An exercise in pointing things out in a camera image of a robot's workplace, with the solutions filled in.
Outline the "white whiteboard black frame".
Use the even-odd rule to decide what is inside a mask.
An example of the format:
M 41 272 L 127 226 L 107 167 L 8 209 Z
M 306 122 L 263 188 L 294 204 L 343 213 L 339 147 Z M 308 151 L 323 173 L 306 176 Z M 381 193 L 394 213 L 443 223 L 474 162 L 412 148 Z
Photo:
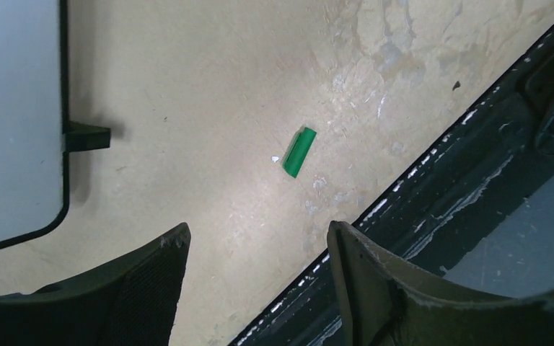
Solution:
M 66 1 L 0 1 L 0 249 L 44 236 L 69 210 L 69 155 L 111 130 L 69 117 Z

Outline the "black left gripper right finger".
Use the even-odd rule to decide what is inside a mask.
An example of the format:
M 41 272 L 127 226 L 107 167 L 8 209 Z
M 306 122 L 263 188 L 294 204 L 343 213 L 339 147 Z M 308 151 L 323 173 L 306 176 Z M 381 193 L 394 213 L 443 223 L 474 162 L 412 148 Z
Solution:
M 554 290 L 516 299 L 466 288 L 342 221 L 327 248 L 347 345 L 554 345 Z

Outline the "green marker cap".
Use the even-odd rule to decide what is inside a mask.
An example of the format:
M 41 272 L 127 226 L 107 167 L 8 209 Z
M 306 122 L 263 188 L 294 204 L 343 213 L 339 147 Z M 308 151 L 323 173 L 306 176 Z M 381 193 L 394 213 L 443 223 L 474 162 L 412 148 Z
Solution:
M 284 171 L 290 177 L 297 178 L 316 135 L 317 132 L 308 127 L 296 132 L 282 162 Z

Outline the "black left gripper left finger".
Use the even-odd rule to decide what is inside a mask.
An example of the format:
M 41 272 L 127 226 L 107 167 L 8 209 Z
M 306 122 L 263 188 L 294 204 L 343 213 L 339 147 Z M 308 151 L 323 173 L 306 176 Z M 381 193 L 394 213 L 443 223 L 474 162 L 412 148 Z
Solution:
M 168 345 L 190 229 L 34 293 L 0 296 L 0 345 Z

